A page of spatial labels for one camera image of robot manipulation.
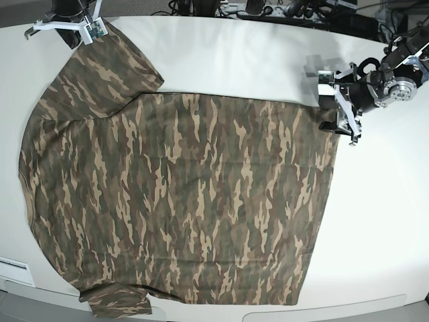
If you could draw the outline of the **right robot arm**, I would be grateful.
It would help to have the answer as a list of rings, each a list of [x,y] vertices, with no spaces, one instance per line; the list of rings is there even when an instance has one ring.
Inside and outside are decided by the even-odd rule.
[[[93,2],[95,0],[53,0],[51,10],[45,14],[44,22],[79,23],[89,14],[89,7]],[[78,31],[56,29],[56,32],[70,49],[75,49],[81,43]]]

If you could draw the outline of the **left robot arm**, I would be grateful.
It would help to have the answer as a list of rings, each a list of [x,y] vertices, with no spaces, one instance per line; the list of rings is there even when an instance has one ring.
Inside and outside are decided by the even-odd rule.
[[[350,63],[345,71],[318,71],[319,107],[336,111],[335,120],[322,122],[320,130],[349,136],[355,144],[364,113],[409,101],[428,82],[427,25],[396,36],[384,52],[381,60]]]

